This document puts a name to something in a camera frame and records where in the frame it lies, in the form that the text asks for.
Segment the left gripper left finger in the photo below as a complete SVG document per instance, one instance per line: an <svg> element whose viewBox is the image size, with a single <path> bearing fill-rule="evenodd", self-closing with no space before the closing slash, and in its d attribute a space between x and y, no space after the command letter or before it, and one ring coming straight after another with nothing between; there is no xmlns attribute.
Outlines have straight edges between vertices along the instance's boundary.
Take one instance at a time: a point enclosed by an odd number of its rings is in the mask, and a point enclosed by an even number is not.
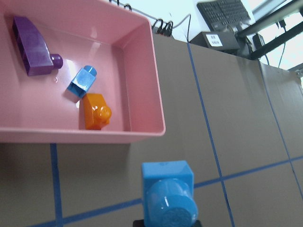
<svg viewBox="0 0 303 227"><path fill-rule="evenodd" d="M143 219L134 220L133 221L133 227L145 227L144 220Z"/></svg>

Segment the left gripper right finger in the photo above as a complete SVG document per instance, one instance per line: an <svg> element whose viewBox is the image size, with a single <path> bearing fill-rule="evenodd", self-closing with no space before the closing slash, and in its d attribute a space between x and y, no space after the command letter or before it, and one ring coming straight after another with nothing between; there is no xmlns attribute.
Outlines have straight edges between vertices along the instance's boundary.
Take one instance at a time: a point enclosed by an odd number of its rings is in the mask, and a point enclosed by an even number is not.
<svg viewBox="0 0 303 227"><path fill-rule="evenodd" d="M196 222L194 223L194 227L202 227L202 224L199 220L196 220Z"/></svg>

